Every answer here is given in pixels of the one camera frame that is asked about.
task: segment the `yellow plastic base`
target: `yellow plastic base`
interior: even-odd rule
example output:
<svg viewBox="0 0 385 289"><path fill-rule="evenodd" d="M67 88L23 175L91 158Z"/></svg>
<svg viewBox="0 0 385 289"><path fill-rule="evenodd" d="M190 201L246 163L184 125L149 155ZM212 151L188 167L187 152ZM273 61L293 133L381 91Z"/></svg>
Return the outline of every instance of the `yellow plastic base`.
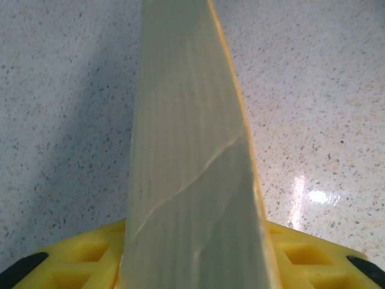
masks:
<svg viewBox="0 0 385 289"><path fill-rule="evenodd" d="M363 254L271 222L267 227L284 289L379 288L346 258L366 259ZM37 252L49 257L15 288L114 288L124 235L121 220L44 247Z"/></svg>

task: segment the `white speckled surface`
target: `white speckled surface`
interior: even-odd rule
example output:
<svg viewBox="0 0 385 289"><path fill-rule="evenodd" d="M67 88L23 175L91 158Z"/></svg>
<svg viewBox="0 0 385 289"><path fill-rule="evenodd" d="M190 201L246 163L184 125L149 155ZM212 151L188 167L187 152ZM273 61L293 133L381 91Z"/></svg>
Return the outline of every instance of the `white speckled surface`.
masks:
<svg viewBox="0 0 385 289"><path fill-rule="evenodd" d="M140 2L0 4L0 270L125 216ZM382 0L218 0L269 219L385 267Z"/></svg>

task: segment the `square hole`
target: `square hole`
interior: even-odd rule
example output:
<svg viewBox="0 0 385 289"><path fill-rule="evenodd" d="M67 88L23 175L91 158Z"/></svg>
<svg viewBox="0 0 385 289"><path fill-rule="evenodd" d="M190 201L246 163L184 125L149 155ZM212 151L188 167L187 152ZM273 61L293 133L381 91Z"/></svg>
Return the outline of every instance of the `square hole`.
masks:
<svg viewBox="0 0 385 289"><path fill-rule="evenodd" d="M315 289L361 289L365 286L353 276L314 276L310 283Z"/></svg>
<svg viewBox="0 0 385 289"><path fill-rule="evenodd" d="M108 249L108 243L82 242L72 252L76 262L98 262Z"/></svg>
<svg viewBox="0 0 385 289"><path fill-rule="evenodd" d="M58 270L53 272L56 289L81 289L90 276L90 272L79 272L75 270Z"/></svg>
<svg viewBox="0 0 385 289"><path fill-rule="evenodd" d="M315 246L289 245L283 248L293 265L330 265L332 262Z"/></svg>

